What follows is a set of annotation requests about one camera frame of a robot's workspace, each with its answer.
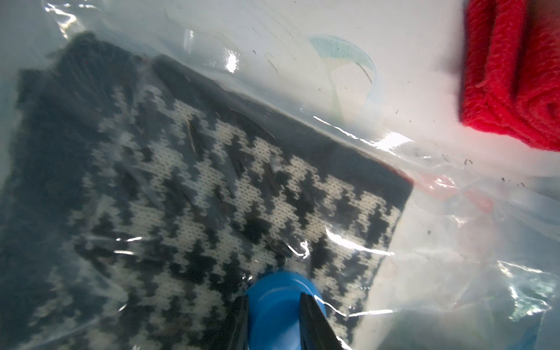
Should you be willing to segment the black white houndstooth scarf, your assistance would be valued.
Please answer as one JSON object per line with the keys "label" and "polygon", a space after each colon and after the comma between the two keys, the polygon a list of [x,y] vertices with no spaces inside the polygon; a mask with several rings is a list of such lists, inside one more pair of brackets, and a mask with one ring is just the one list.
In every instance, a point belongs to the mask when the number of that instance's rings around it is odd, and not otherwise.
{"label": "black white houndstooth scarf", "polygon": [[413,185],[355,147],[91,33],[17,71],[1,348],[209,349],[234,300],[309,278],[354,341]]}

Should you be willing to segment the clear plastic vacuum bag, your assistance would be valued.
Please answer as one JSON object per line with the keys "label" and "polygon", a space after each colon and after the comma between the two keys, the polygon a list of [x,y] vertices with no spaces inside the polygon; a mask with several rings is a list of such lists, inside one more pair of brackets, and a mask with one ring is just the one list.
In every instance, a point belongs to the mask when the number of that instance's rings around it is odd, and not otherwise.
{"label": "clear plastic vacuum bag", "polygon": [[559,3],[1,3],[1,348],[558,349]]}

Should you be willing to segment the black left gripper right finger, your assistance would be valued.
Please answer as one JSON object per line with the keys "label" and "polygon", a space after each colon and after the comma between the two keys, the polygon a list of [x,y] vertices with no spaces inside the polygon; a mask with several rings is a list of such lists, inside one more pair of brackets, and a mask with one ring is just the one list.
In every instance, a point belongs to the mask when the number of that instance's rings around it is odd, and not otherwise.
{"label": "black left gripper right finger", "polygon": [[300,345],[302,350],[343,350],[313,296],[301,293],[299,301]]}

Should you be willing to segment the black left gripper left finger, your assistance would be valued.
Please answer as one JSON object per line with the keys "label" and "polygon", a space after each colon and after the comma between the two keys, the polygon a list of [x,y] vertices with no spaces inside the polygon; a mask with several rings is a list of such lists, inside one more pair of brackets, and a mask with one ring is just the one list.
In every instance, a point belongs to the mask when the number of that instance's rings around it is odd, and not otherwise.
{"label": "black left gripper left finger", "polygon": [[249,297],[247,295],[241,295],[233,302],[209,348],[211,350],[248,350]]}

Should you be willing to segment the red knitted scarf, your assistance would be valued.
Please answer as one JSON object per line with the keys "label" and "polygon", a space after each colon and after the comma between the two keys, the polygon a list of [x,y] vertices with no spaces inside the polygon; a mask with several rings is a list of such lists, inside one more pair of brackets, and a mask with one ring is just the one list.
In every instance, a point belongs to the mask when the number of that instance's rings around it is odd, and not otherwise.
{"label": "red knitted scarf", "polygon": [[469,1],[460,120],[559,151],[559,2]]}

